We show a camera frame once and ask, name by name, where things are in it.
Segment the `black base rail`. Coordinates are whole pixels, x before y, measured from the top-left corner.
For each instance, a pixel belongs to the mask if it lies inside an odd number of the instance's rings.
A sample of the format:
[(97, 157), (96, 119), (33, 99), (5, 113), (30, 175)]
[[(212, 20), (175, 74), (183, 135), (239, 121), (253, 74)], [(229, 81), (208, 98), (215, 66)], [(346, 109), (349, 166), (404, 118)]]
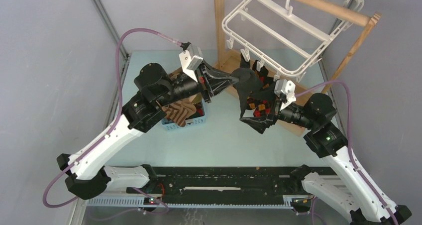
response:
[(170, 205), (281, 206), (288, 196), (309, 197), (295, 167), (157, 167), (141, 191)]

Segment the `light blue perforated basket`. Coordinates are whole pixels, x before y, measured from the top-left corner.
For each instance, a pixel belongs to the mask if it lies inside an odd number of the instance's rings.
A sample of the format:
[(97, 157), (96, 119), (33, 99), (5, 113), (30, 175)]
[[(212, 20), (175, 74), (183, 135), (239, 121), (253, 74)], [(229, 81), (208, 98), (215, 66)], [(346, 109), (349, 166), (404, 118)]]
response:
[[(186, 125), (183, 128), (206, 122), (206, 105), (204, 100), (202, 100), (200, 103), (196, 103), (195, 107), (197, 111), (185, 120)], [(167, 118), (161, 120), (161, 126), (166, 130), (175, 130), (181, 128), (175, 122), (168, 120)]]

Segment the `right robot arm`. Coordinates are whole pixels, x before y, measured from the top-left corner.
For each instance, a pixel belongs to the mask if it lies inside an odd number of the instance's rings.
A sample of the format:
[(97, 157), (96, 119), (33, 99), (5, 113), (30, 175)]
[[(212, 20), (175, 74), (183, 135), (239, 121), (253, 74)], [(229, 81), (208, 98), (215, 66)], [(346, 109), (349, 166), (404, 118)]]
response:
[(400, 225), (409, 219), (410, 209), (396, 204), (379, 188), (356, 158), (346, 136), (332, 122), (336, 109), (331, 98), (315, 93), (300, 106), (296, 104), (294, 88), (293, 82), (283, 80), (265, 90), (247, 93), (247, 98), (267, 101), (271, 107), (263, 116), (243, 117), (241, 121), (259, 133), (279, 120), (306, 128), (306, 145), (336, 173), (347, 192), (325, 181), (307, 165), (291, 173), (291, 191), (316, 196), (351, 225)]

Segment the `red black argyle sock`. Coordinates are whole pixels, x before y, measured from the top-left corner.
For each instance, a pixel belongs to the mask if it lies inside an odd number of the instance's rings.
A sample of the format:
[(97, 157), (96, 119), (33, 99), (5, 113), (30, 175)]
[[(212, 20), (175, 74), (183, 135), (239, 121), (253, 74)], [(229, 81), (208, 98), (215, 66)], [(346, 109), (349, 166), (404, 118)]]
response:
[(270, 113), (271, 107), (272, 103), (270, 101), (257, 100), (251, 97), (247, 98), (246, 109), (249, 111), (253, 111), (254, 117), (266, 116)]

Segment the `white plastic clip hanger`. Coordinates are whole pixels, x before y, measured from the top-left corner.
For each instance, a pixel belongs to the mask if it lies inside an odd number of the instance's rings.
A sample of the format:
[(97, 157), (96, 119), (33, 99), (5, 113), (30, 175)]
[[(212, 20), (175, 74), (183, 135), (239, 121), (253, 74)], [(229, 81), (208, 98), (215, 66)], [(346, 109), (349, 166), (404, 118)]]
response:
[(242, 0), (221, 22), (228, 48), (277, 77), (301, 81), (352, 25), (365, 26), (364, 0)]

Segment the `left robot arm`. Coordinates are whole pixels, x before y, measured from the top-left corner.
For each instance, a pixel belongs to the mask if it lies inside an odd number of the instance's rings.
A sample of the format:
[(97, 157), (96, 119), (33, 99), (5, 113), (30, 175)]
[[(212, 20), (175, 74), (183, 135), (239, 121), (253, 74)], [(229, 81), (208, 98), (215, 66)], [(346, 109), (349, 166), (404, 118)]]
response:
[(122, 107), (116, 123), (104, 135), (75, 154), (57, 157), (67, 171), (65, 184), (70, 193), (88, 200), (107, 190), (141, 189), (152, 193), (157, 176), (150, 165), (112, 167), (107, 162), (128, 143), (148, 132), (167, 114), (163, 107), (200, 94), (206, 101), (240, 82), (236, 73), (226, 73), (201, 62), (193, 77), (170, 78), (158, 63), (145, 65), (134, 79), (138, 92)]

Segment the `pile of socks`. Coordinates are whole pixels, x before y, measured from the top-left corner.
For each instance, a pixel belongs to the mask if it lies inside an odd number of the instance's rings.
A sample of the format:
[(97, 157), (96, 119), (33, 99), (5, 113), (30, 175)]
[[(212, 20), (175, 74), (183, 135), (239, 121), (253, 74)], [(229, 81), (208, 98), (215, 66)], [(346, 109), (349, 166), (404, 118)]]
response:
[(186, 119), (197, 112), (195, 105), (200, 103), (202, 99), (202, 95), (196, 94), (167, 106), (163, 106), (161, 109), (166, 114), (166, 119), (171, 120), (179, 127), (185, 127)]

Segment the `wooden hanger stand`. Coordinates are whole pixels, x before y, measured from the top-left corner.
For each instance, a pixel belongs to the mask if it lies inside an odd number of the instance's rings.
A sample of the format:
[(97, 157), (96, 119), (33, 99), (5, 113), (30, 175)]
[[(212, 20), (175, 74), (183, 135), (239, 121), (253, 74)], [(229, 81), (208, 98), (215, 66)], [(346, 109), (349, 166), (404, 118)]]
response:
[[(291, 4), (292, 0), (257, 0), (281, 18), (321, 41), (321, 45), (312, 54), (309, 54), (250, 15), (246, 9), (251, 1), (243, 0), (229, 14), (225, 14), (224, 0), (214, 0), (218, 54), (216, 66), (225, 72), (232, 72), (237, 69), (241, 62), (241, 57), (243, 56), (245, 59), (249, 59), (250, 54), (253, 53), (259, 59), (258, 69), (261, 69), (262, 66), (267, 66), (270, 76), (273, 76), (275, 79), (295, 78), (297, 81), (300, 81), (306, 69), (322, 59), (321, 54), (337, 38), (342, 30), (346, 30), (353, 24), (359, 25), (363, 27), (360, 36), (331, 76), (331, 80), (336, 80), (382, 17), (380, 12), (374, 13), (373, 16), (361, 13), (360, 10), (364, 6), (364, 0), (295, 0), (329, 13), (340, 20), (339, 25), (331, 33), (327, 34), (294, 15)], [(238, 14), (243, 19), (255, 23), (259, 28), (303, 56), (305, 62), (295, 70), (287, 70), (252, 43), (244, 40), (228, 27), (228, 23)]]

